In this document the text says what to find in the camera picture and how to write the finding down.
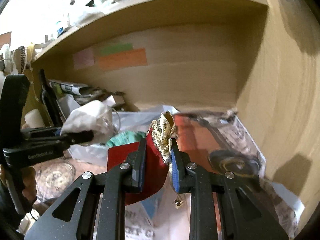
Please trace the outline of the person's left hand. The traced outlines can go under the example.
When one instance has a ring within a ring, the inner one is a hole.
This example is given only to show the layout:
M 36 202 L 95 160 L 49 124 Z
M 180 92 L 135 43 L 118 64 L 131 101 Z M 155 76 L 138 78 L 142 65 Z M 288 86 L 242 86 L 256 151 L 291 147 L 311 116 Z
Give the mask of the person's left hand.
M 35 169 L 33 167 L 23 168 L 21 170 L 21 178 L 24 184 L 22 194 L 28 200 L 29 205 L 32 206 L 36 202 L 37 194 Z M 14 206 L 5 179 L 6 171 L 1 165 L 1 210 Z

